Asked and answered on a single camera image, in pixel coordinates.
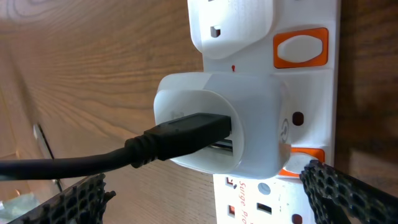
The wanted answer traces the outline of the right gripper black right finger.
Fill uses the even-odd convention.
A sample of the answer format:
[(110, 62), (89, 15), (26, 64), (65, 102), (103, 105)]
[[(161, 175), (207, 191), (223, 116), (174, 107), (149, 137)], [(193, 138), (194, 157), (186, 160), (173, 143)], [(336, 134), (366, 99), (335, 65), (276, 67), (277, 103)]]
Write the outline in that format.
[(397, 197), (318, 160), (299, 175), (316, 223), (397, 224)]

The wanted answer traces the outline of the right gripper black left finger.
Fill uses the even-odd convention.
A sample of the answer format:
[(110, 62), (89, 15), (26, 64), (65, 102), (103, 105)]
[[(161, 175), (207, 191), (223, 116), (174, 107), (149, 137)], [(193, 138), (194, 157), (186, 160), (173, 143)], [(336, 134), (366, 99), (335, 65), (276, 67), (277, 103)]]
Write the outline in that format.
[(105, 177), (85, 177), (10, 224), (102, 224), (106, 205), (116, 196), (105, 191)]

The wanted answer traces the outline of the white power strip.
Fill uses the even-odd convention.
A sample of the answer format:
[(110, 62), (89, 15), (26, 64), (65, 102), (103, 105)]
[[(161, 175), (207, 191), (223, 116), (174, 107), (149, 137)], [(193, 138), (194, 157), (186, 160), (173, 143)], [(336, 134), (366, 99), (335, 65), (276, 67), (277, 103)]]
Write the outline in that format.
[(268, 179), (214, 175), (218, 223), (315, 221), (299, 173), (312, 159), (334, 163), (340, 12), (339, 0), (188, 2), (205, 71), (275, 75), (290, 95), (290, 160)]

